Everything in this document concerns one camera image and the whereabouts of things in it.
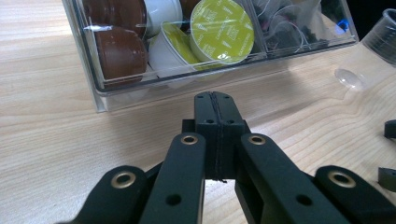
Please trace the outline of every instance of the brass ring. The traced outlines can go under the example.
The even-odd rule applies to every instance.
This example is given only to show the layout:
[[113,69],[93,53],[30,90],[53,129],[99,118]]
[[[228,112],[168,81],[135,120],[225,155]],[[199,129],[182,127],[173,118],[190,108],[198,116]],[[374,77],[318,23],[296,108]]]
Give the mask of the brass ring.
[[[120,180],[120,177],[127,177],[125,181]],[[136,175],[129,171],[121,171],[113,176],[111,179],[111,186],[115,189],[125,189],[131,186],[136,180]]]
[[[344,180],[337,179],[337,176],[341,176]],[[343,188],[348,188],[352,189],[356,187],[356,182],[352,177],[349,175],[346,175],[344,173],[338,172],[338,171],[331,171],[329,172],[328,175],[329,179],[336,185],[343,187]]]
[[248,141],[249,141],[251,144],[258,145],[258,146],[264,145],[264,144],[265,144],[265,138],[263,138],[263,137],[261,137],[261,136],[259,136],[259,135],[251,135],[251,136],[248,138]]
[[198,142],[198,138],[192,135],[186,135],[181,138],[181,143],[185,145],[194,145]]

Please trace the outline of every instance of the clear plastic box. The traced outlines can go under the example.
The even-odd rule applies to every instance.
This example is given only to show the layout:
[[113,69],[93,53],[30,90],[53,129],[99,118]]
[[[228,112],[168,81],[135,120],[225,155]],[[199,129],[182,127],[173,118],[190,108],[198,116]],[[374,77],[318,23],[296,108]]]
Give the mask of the clear plastic box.
[[359,41],[345,0],[63,0],[98,112]]

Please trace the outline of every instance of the yellow-green capsule lid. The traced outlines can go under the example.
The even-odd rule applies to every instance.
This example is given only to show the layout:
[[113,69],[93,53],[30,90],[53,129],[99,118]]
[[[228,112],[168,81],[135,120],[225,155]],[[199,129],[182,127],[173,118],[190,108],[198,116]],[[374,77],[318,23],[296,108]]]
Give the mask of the yellow-green capsule lid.
[[201,52],[211,60],[238,63],[254,43],[252,22],[233,0],[203,0],[191,15],[191,35]]
[[184,34],[175,24],[163,23],[163,32],[170,45],[177,51],[178,55],[188,64],[200,63],[190,49],[189,37]]

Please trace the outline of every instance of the wood grain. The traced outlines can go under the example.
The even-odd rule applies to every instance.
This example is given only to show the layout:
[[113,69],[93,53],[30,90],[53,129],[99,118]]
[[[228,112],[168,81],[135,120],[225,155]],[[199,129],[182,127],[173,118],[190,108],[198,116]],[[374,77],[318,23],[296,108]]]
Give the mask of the wood grain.
[[[163,160],[198,92],[96,114],[62,2],[0,4],[0,223],[70,220],[106,171]],[[352,50],[286,60],[288,69],[207,91],[231,94],[251,130],[303,171],[344,166],[396,203],[376,184],[378,167],[396,168],[396,143],[382,136],[396,119],[396,77],[346,89],[333,70]],[[204,223],[246,222],[233,181],[210,181],[205,192]]]

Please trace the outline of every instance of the bolt hole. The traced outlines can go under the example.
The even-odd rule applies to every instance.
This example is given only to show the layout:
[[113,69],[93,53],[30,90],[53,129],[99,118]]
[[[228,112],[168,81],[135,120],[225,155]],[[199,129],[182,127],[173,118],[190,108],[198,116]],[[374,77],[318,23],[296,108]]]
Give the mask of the bolt hole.
[[265,144],[265,139],[258,135],[250,136],[248,141],[254,145],[264,145]]
[[334,179],[336,179],[339,182],[344,183],[344,184],[349,182],[349,180],[343,175],[334,175]]
[[328,174],[329,179],[336,185],[342,187],[342,188],[355,188],[356,187],[356,182],[352,177],[349,175],[346,175],[342,172],[338,171],[331,171]]
[[120,175],[119,177],[117,177],[116,181],[118,184],[125,184],[130,179],[131,177],[129,175]]
[[303,194],[297,195],[296,200],[298,203],[305,205],[305,206],[312,205],[312,200],[308,196],[303,195]]
[[181,138],[181,142],[186,145],[194,145],[198,142],[198,138],[192,135],[184,136]]
[[136,180],[136,175],[129,171],[117,173],[111,179],[111,186],[115,189],[125,189],[131,186]]
[[181,203],[181,197],[178,194],[172,194],[166,197],[166,203],[175,206]]

